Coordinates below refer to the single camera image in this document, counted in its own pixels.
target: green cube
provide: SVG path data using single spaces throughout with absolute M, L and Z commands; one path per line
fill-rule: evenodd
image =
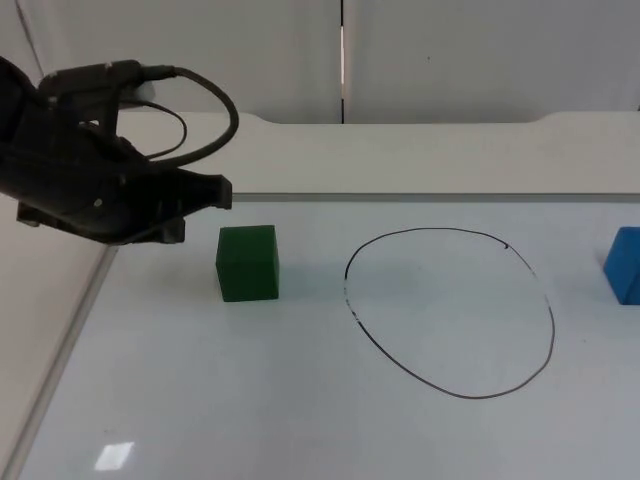
M 280 265 L 275 227 L 221 228 L 216 270 L 225 302 L 278 298 Z

